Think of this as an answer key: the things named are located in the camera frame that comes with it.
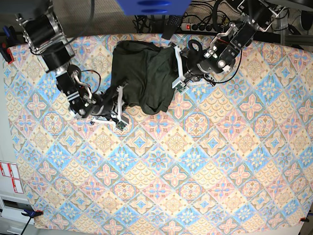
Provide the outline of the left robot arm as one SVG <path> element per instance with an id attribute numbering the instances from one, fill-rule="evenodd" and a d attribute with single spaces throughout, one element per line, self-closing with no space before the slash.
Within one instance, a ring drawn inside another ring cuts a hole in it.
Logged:
<path id="1" fill-rule="evenodd" d="M 172 83 L 173 89 L 183 93 L 189 82 L 215 86 L 218 82 L 211 74 L 229 73 L 236 57 L 241 56 L 242 49 L 250 45 L 255 33 L 266 32 L 285 8 L 265 0 L 241 0 L 237 9 L 241 12 L 240 19 L 227 23 L 208 48 L 203 48 L 197 40 L 189 40 L 185 48 L 170 44 L 178 63 L 178 77 Z"/>

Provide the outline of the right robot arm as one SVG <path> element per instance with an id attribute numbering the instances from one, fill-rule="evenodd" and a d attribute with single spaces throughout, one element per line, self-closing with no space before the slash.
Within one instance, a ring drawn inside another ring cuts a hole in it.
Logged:
<path id="1" fill-rule="evenodd" d="M 82 70 L 70 62 L 75 54 L 54 13 L 52 1 L 12 0 L 10 3 L 31 53 L 47 73 L 55 73 L 57 88 L 69 102 L 69 112 L 76 119 L 92 116 L 92 123 L 112 124 L 123 130 L 129 123 L 122 114 L 126 108 L 123 89 L 127 83 L 110 87 L 104 93 L 92 91 L 90 85 L 81 80 Z"/>

